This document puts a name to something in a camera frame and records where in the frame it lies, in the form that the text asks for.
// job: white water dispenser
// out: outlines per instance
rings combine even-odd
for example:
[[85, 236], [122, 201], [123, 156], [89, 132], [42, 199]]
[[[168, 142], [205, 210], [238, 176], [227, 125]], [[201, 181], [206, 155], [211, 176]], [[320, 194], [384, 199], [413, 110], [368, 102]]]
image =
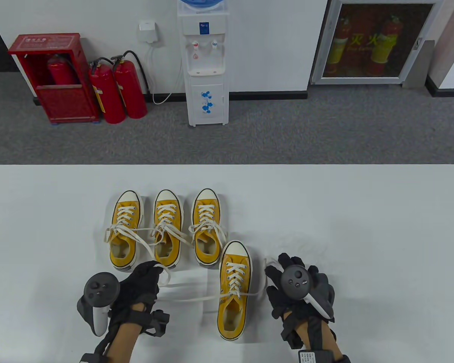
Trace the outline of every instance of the white water dispenser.
[[229, 122], [225, 0], [178, 0], [178, 29], [191, 126]]

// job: wall socket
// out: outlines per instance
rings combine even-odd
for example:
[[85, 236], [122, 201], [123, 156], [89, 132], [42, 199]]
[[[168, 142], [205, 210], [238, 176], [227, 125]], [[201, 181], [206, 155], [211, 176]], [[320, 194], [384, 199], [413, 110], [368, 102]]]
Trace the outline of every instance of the wall socket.
[[137, 38], [139, 42], [143, 43], [158, 42], [156, 23], [153, 20], [140, 21], [137, 28]]

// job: fire extinguisher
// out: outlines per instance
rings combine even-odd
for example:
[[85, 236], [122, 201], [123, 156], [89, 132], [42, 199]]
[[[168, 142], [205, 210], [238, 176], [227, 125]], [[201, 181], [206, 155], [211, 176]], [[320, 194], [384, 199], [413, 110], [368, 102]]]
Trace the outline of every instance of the fire extinguisher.
[[383, 75], [388, 57], [397, 43], [397, 38], [402, 33], [403, 24], [396, 16], [392, 16], [383, 26], [377, 45], [372, 50], [372, 56], [367, 66], [367, 75], [380, 77]]
[[348, 18], [341, 18], [334, 32], [330, 53], [326, 61], [325, 73], [334, 74], [338, 70], [338, 63], [343, 56], [348, 38], [351, 35], [351, 24]]
[[79, 84], [71, 61], [59, 54], [52, 56], [47, 61], [47, 69], [49, 69], [56, 85]]
[[124, 59], [128, 53], [131, 53], [136, 58], [148, 92], [146, 75], [135, 52], [128, 50], [123, 55], [111, 57], [111, 59], [115, 61], [113, 73], [120, 94], [123, 97], [128, 116], [132, 119], [141, 119], [146, 116], [148, 109], [146, 107], [145, 97], [141, 90], [135, 65], [133, 62]]
[[113, 64], [107, 58], [96, 59], [89, 64], [89, 79], [106, 122], [121, 123], [126, 119], [123, 101], [114, 80], [113, 70], [108, 64], [101, 63], [104, 60]]

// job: shoelace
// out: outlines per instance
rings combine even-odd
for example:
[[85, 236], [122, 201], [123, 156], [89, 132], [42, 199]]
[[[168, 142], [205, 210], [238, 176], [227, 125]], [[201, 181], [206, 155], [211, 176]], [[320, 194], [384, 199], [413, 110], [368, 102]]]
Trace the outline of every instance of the shoelace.
[[163, 239], [163, 230], [159, 230], [157, 228], [129, 228], [131, 226], [130, 222], [135, 215], [136, 207], [119, 207], [118, 208], [118, 213], [116, 213], [116, 216], [118, 217], [116, 220], [116, 224], [111, 225], [111, 227], [106, 229], [106, 232], [104, 234], [104, 242], [106, 243], [111, 243], [111, 237], [115, 234], [120, 234], [125, 237], [131, 238], [132, 240], [135, 240], [142, 244], [150, 256], [155, 259], [155, 254], [153, 250], [151, 249], [150, 245], [145, 242], [139, 235], [137, 235], [137, 231], [141, 230], [152, 230], [153, 233], [159, 232], [161, 233], [162, 239]]
[[169, 233], [173, 237], [177, 238], [179, 241], [192, 246], [192, 244], [186, 240], [187, 235], [178, 230], [178, 228], [173, 225], [173, 218], [175, 217], [177, 206], [175, 204], [165, 204], [158, 206], [157, 208], [158, 217], [158, 224], [155, 228], [153, 228], [153, 232], [151, 234], [152, 237], [156, 236], [156, 233], [159, 232], [161, 234], [161, 239], [159, 242], [155, 242], [151, 244], [152, 246], [156, 244], [160, 244], [163, 242], [163, 235]]
[[[258, 299], [262, 297], [263, 292], [266, 290], [267, 287], [267, 277], [264, 278], [263, 284], [258, 290], [258, 292], [255, 293], [247, 293], [247, 292], [240, 292], [240, 286], [241, 282], [244, 280], [242, 278], [242, 275], [244, 275], [246, 272], [244, 271], [244, 268], [246, 268], [246, 265], [242, 264], [237, 264], [237, 263], [227, 263], [227, 266], [230, 268], [227, 269], [227, 273], [230, 273], [230, 275], [227, 277], [229, 282], [229, 292], [225, 294], [220, 294], [220, 295], [211, 295], [211, 296], [205, 296], [201, 298], [193, 298], [193, 299], [169, 299], [169, 298], [160, 298], [157, 299], [157, 301], [168, 301], [172, 303], [195, 303], [198, 301], [208, 301], [208, 300], [214, 300], [214, 299], [221, 299], [224, 297], [229, 297], [232, 295], [237, 295], [239, 298], [241, 296], [257, 296]], [[264, 259], [262, 261], [262, 273], [264, 273], [264, 270], [267, 266], [267, 260]], [[166, 273], [168, 274], [168, 278], [166, 279], [166, 283], [163, 283], [162, 285], [158, 285], [159, 287], [169, 287], [168, 283], [170, 282], [171, 278], [171, 271], [169, 271], [167, 268], [165, 268]]]
[[195, 234], [199, 231], [215, 231], [219, 242], [220, 242], [220, 249], [224, 247], [224, 244], [227, 240], [225, 236], [225, 232], [222, 230], [222, 227], [218, 225], [218, 223], [213, 219], [213, 210], [215, 206], [212, 204], [209, 205], [199, 205], [198, 206], [198, 214], [200, 215], [200, 223], [196, 225], [191, 225], [188, 230], [190, 233], [193, 233], [193, 237], [195, 238]]

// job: white rubber toe cap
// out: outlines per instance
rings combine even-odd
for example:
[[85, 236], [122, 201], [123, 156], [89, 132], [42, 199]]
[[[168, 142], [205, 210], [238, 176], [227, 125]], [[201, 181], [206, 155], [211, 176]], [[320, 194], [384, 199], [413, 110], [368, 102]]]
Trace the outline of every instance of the white rubber toe cap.
[[215, 199], [217, 200], [217, 196], [213, 192], [212, 189], [204, 189], [200, 192], [200, 194], [197, 197], [197, 200], [202, 200], [202, 199]]
[[176, 200], [177, 197], [171, 190], [165, 189], [159, 192], [158, 197], [156, 197], [156, 201], [161, 202], [162, 200]]
[[229, 242], [227, 248], [225, 249], [225, 254], [234, 254], [236, 256], [249, 256], [244, 245], [237, 240]]
[[123, 202], [139, 202], [138, 195], [132, 190], [128, 190], [127, 192], [124, 192], [118, 200], [118, 203]]

